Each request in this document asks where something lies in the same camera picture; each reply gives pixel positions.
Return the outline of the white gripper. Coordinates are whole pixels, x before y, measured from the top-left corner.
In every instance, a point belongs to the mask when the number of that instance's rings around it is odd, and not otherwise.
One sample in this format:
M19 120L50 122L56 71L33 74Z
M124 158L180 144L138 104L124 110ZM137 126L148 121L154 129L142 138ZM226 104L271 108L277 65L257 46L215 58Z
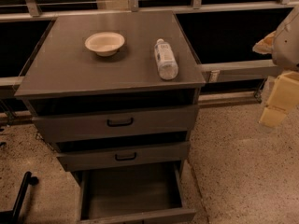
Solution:
M297 70L299 65L299 7L294 7L275 32L257 42L252 50L271 54L274 64ZM299 105L299 73L287 72L278 76L265 103L260 123L277 127Z

